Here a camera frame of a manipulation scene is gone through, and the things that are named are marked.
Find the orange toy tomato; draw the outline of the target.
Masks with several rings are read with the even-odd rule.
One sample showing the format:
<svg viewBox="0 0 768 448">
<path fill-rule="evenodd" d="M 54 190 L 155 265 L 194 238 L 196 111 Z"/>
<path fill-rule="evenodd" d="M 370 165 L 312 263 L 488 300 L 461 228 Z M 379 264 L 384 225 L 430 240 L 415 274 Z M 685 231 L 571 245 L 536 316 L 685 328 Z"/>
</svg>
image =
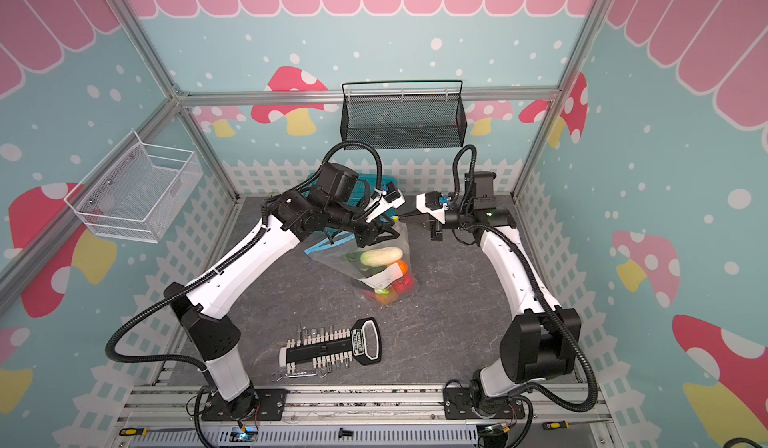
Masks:
<svg viewBox="0 0 768 448">
<path fill-rule="evenodd" d="M 403 275 L 406 275 L 408 273 L 409 268 L 408 268 L 408 265 L 407 265 L 406 262 L 404 262 L 402 260 L 399 260 L 399 261 L 396 262 L 396 265 L 398 266 L 398 268 L 400 269 L 400 272 Z"/>
</svg>

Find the teal plastic basket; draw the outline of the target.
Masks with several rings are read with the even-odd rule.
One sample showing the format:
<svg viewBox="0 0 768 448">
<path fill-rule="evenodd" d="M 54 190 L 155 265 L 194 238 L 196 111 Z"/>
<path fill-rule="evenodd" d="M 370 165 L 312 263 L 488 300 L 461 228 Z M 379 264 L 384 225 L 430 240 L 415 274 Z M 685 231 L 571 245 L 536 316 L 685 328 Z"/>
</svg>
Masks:
<svg viewBox="0 0 768 448">
<path fill-rule="evenodd" d="M 360 174 L 358 181 L 350 195 L 347 204 L 350 206 L 356 206 L 362 199 L 365 198 L 365 194 L 368 194 L 368 198 L 372 196 L 375 188 L 375 174 Z M 382 176 L 383 189 L 387 188 L 387 185 L 392 183 L 395 187 L 398 187 L 398 181 L 389 175 Z"/>
</svg>

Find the clear zip top bag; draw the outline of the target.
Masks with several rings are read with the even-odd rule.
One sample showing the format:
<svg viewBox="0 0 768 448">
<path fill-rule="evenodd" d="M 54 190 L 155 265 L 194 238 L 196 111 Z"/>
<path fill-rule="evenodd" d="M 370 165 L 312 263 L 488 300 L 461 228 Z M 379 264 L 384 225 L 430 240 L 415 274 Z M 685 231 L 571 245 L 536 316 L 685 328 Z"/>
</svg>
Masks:
<svg viewBox="0 0 768 448">
<path fill-rule="evenodd" d="M 393 228 L 396 238 L 374 246 L 360 248 L 352 233 L 338 232 L 333 241 L 316 241 L 304 253 L 344 274 L 365 297 L 387 306 L 418 288 L 410 260 L 408 228 L 401 221 L 395 221 Z"/>
</svg>

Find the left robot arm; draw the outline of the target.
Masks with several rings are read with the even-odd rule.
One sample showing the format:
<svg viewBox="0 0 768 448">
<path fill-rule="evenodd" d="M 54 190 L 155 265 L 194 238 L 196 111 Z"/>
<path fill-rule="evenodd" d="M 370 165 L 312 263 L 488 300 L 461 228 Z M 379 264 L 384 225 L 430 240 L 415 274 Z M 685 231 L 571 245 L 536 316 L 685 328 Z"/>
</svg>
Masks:
<svg viewBox="0 0 768 448">
<path fill-rule="evenodd" d="M 207 387 L 226 403 L 229 416 L 253 415 L 257 394 L 239 353 L 241 333 L 228 313 L 240 296 L 280 257 L 312 233 L 326 228 L 354 234 L 362 247 L 379 243 L 393 232 L 385 212 L 368 219 L 325 195 L 317 187 L 290 190 L 267 199 L 262 218 L 248 237 L 225 257 L 187 285 L 174 284 L 164 298 L 120 327 L 107 341 L 106 356 L 115 362 L 177 361 L 196 366 Z M 170 306 L 202 356 L 175 354 L 128 355 L 118 342 L 151 315 Z"/>
</svg>

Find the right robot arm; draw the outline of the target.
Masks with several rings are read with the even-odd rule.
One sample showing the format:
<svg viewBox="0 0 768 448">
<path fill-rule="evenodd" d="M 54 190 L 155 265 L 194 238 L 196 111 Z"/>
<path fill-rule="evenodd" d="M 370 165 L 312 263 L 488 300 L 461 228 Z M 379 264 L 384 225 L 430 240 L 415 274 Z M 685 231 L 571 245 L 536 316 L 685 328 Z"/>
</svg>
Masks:
<svg viewBox="0 0 768 448">
<path fill-rule="evenodd" d="M 579 346 L 581 319 L 565 309 L 531 263 L 520 232 L 505 208 L 471 210 L 429 207 L 400 209 L 401 219 L 426 216 L 434 239 L 445 229 L 464 231 L 488 258 L 505 293 L 512 321 L 502 337 L 499 357 L 477 371 L 472 380 L 475 400 L 512 398 L 537 391 L 555 405 L 574 413 L 586 413 L 597 404 L 594 369 Z M 580 402 L 568 401 L 542 384 L 546 379 L 573 372 L 579 365 L 586 377 L 587 394 Z"/>
</svg>

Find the red toy pepper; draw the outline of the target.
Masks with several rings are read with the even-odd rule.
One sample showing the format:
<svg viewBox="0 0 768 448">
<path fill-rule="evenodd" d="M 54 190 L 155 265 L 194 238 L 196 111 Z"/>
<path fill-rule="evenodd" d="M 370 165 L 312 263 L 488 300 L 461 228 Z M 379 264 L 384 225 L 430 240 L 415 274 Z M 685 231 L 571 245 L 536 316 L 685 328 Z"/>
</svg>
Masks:
<svg viewBox="0 0 768 448">
<path fill-rule="evenodd" d="M 395 291 L 401 295 L 410 293 L 414 289 L 414 286 L 415 281 L 410 275 L 404 275 L 393 283 Z"/>
</svg>

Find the white green toy cabbage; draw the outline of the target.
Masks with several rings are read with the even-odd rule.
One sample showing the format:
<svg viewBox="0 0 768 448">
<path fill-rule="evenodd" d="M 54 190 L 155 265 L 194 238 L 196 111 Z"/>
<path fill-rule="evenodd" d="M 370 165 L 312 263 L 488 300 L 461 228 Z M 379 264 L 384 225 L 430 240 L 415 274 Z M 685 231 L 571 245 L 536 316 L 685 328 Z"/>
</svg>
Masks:
<svg viewBox="0 0 768 448">
<path fill-rule="evenodd" d="M 386 247 L 367 251 L 356 251 L 345 255 L 345 260 L 361 270 L 388 267 L 401 260 L 404 252 L 398 247 Z"/>
</svg>

